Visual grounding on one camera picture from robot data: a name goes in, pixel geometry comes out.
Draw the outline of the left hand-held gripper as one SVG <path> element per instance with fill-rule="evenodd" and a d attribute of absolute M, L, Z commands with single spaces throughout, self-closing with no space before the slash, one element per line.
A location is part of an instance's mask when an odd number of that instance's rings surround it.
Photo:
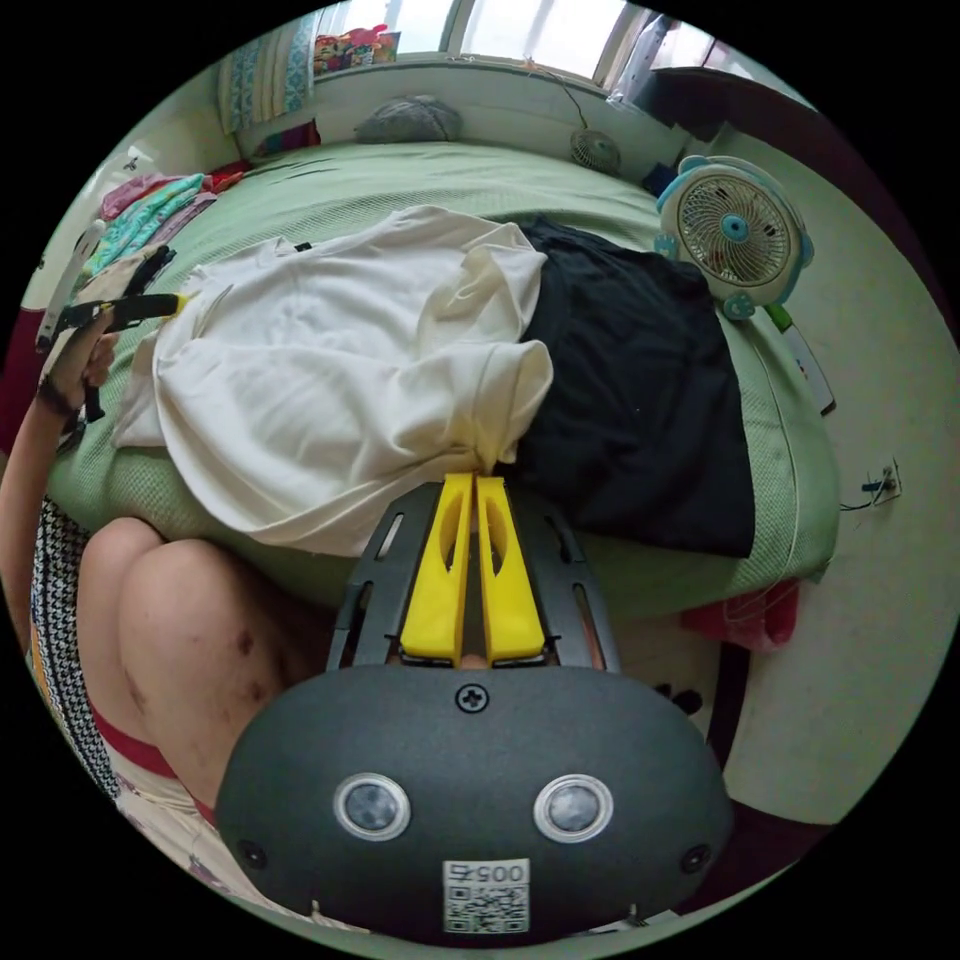
<path fill-rule="evenodd" d="M 88 302 L 67 307 L 61 312 L 53 334 L 53 359 L 76 328 L 86 327 L 94 322 L 95 318 L 102 312 L 111 315 L 112 325 L 108 332 L 115 333 L 119 337 L 121 333 L 146 320 L 168 320 L 181 314 L 187 305 L 196 298 L 197 294 L 197 291 L 193 291 L 178 294 L 139 295 L 119 300 Z M 76 418 L 80 411 L 84 411 L 90 421 L 102 417 L 103 410 L 99 400 L 100 388 L 88 388 L 84 405 L 66 422 Z"/>

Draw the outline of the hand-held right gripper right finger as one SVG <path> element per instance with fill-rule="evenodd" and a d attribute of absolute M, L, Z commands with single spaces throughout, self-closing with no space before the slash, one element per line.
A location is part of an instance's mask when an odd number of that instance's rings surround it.
<path fill-rule="evenodd" d="M 476 479 L 476 509 L 487 662 L 536 659 L 545 635 L 501 478 Z"/>

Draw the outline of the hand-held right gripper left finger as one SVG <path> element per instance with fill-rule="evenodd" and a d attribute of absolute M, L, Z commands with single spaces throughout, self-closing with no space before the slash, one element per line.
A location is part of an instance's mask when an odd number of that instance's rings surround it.
<path fill-rule="evenodd" d="M 461 665 L 474 475 L 449 474 L 440 489 L 400 634 L 409 660 Z"/>

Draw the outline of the person's left hand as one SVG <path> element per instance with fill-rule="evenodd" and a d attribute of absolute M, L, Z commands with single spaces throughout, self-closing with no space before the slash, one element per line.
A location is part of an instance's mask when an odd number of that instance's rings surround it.
<path fill-rule="evenodd" d="M 118 339 L 108 332 L 111 325 L 111 315 L 102 312 L 86 327 L 76 328 L 46 363 L 37 388 L 38 403 L 62 423 L 84 405 L 88 388 L 99 389 L 105 383 Z"/>

